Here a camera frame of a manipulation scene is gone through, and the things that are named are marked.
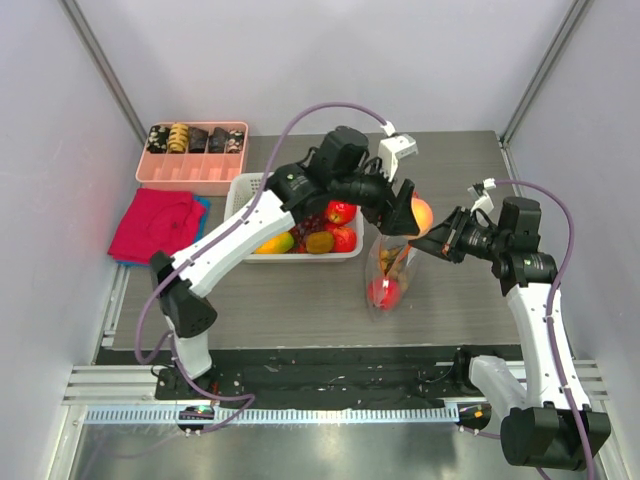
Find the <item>brown longan bunch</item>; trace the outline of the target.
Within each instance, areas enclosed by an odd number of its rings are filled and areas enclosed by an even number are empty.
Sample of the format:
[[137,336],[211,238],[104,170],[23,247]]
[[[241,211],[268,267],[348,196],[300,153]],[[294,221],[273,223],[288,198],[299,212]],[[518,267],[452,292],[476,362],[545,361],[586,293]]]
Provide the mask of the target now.
[[408,246],[381,248],[378,253],[379,269],[383,277],[394,280],[402,292],[406,292],[409,286],[408,254]]

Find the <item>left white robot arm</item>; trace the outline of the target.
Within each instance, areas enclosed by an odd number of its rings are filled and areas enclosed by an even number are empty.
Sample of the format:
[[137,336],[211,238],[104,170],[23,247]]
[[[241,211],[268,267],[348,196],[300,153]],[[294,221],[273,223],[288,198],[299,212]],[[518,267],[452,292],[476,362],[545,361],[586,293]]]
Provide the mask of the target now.
[[205,397],[213,385],[208,331],[217,312],[207,296],[237,264],[261,245],[287,232],[332,201],[359,207],[386,236],[416,236],[412,212],[414,184],[394,186],[401,159],[416,154],[416,141],[394,134],[380,141],[375,157],[368,138],[340,126],[298,162],[268,168],[257,193],[232,217],[200,241],[169,256],[151,259],[157,297],[173,334],[174,355],[183,367],[179,388],[190,398]]

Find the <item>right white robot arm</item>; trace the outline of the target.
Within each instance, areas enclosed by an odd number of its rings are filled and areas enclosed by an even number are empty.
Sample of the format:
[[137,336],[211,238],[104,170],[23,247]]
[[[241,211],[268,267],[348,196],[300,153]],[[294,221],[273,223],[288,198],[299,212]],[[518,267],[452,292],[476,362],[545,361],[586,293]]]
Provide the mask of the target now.
[[500,442],[513,466],[591,471],[611,433],[609,417],[596,412],[573,365],[561,315],[559,272],[539,251],[537,201],[504,199],[498,222],[480,211],[456,208],[412,246],[459,263],[487,260],[511,311],[525,368],[519,382],[504,359],[469,355],[451,371],[457,391],[480,391],[500,421]]

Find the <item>clear zip top bag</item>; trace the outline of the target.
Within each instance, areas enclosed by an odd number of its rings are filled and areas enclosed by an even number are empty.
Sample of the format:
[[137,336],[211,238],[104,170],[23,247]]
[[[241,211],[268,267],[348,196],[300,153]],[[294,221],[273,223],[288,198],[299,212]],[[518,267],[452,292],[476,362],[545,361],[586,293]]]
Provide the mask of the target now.
[[364,271],[365,298],[374,322],[398,316],[420,263],[418,250],[406,238],[382,234],[376,237]]

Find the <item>peach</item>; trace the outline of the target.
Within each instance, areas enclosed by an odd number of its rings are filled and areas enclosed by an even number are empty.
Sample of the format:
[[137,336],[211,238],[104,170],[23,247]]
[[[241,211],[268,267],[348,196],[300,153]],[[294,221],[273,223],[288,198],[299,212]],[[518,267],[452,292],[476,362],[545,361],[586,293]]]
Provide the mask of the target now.
[[432,227],[434,221],[433,211],[426,201],[417,197],[411,199],[411,209],[419,228],[416,238],[419,238],[425,235]]

